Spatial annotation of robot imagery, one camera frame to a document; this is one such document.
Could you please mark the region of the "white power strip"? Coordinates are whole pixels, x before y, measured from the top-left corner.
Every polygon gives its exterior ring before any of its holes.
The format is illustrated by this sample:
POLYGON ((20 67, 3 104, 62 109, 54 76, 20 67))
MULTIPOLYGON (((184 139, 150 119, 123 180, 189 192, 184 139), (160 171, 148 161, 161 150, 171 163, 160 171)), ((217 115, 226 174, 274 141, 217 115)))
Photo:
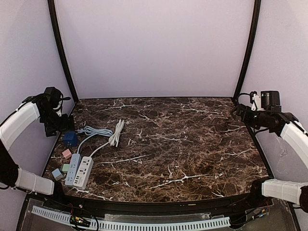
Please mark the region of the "white power strip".
POLYGON ((73 186, 84 190, 86 188, 87 182, 93 166, 93 159, 90 156, 84 156, 79 165, 78 171, 76 173, 73 186))

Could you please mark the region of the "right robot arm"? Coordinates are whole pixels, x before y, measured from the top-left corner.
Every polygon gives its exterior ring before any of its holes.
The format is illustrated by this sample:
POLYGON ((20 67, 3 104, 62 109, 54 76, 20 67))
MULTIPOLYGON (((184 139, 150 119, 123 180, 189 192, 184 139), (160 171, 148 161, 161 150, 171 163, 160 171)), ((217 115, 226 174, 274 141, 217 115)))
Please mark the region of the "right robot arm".
MULTIPOLYGON (((251 107, 238 104, 231 112, 233 118, 240 120, 251 128, 275 133, 288 143, 301 161, 308 165, 308 132, 291 113, 273 110, 254 111, 251 107)), ((250 194, 253 200, 265 197, 285 200, 298 205, 304 212, 308 211, 308 184, 278 179, 255 180, 250 194)))

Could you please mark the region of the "dark blue cube plug adapter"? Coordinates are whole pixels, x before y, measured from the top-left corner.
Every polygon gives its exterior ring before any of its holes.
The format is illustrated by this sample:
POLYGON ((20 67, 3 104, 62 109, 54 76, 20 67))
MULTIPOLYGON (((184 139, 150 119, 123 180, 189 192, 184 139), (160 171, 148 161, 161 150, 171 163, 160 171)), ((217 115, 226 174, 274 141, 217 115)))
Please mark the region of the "dark blue cube plug adapter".
POLYGON ((76 147, 78 144, 78 137, 74 131, 67 131, 63 137, 63 142, 66 147, 76 147))

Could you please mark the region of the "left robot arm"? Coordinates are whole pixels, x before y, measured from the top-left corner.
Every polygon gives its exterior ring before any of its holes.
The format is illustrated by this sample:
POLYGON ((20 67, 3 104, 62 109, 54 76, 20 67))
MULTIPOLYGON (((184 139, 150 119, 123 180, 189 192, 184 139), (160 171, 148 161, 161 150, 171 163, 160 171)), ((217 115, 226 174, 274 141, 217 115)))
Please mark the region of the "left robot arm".
POLYGON ((44 124, 47 137, 75 129, 73 116, 60 114, 61 99, 48 96, 29 97, 0 125, 0 182, 2 190, 18 188, 28 193, 53 195, 55 182, 19 167, 9 154, 16 139, 34 121, 44 124))

